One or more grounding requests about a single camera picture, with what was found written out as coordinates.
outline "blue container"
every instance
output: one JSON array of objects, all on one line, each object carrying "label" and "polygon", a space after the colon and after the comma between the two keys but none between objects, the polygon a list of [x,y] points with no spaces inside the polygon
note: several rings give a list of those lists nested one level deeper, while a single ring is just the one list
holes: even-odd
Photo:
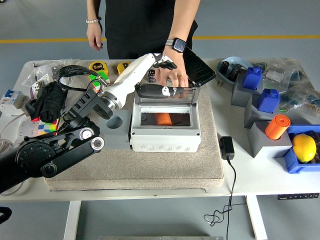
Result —
[{"label": "blue container", "polygon": [[256,90],[260,81],[262,80],[262,70],[260,67],[248,67],[244,78],[243,87],[246,89]]},{"label": "blue container", "polygon": [[[304,134],[309,131],[320,133],[320,125],[291,125],[286,130],[288,134]],[[283,155],[286,169],[290,174],[300,172],[320,172],[320,163],[301,163],[298,161],[294,149],[291,147]]]},{"label": "blue container", "polygon": [[258,110],[272,114],[280,103],[280,94],[277,89],[263,89],[258,99]]}]

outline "yellow floor line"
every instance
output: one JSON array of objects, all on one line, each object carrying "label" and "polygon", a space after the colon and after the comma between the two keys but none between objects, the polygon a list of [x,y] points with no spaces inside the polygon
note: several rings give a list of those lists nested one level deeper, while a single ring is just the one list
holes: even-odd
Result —
[{"label": "yellow floor line", "polygon": [[[320,39],[320,35],[193,36],[194,40]],[[0,44],[87,42],[83,38],[0,39]]]}]

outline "table leg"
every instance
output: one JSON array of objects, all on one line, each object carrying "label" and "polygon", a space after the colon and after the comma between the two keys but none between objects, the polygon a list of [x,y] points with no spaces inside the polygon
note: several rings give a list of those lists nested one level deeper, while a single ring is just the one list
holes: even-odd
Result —
[{"label": "table leg", "polygon": [[63,240],[76,240],[81,201],[70,201]]},{"label": "table leg", "polygon": [[256,240],[267,240],[267,233],[262,219],[258,199],[256,195],[246,196],[246,204],[249,209],[251,223]]}]

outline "gray floor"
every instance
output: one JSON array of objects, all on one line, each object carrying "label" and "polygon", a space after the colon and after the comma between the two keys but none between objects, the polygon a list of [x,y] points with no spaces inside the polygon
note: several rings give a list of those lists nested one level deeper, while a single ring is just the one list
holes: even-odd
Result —
[{"label": "gray floor", "polygon": [[[320,0],[202,0],[195,36],[320,35]],[[0,40],[86,37],[85,1],[6,0],[0,3]],[[297,59],[320,90],[320,38],[194,40],[201,58]],[[87,42],[0,43],[0,95],[12,88],[23,65],[32,60],[107,59],[106,50],[91,50]],[[234,203],[244,202],[235,197]],[[270,240],[317,240],[319,199],[258,201]],[[206,213],[221,210],[226,197],[109,200],[83,202],[77,239],[98,236],[223,236],[227,221],[210,227]],[[62,239],[68,202],[6,203],[13,215],[0,225],[0,239]],[[254,239],[246,205],[230,213],[229,239]]]}]

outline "yellow tape measure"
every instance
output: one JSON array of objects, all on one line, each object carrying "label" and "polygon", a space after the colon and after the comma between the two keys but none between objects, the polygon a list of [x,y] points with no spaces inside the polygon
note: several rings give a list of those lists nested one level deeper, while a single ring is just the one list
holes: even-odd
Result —
[{"label": "yellow tape measure", "polygon": [[107,64],[103,61],[94,61],[90,64],[90,70],[97,72],[103,71],[107,76],[109,75],[109,70]]},{"label": "yellow tape measure", "polygon": [[130,61],[120,62],[116,67],[116,69],[118,70],[118,74],[119,75],[122,74],[122,72],[129,66],[130,63],[131,63]]}]

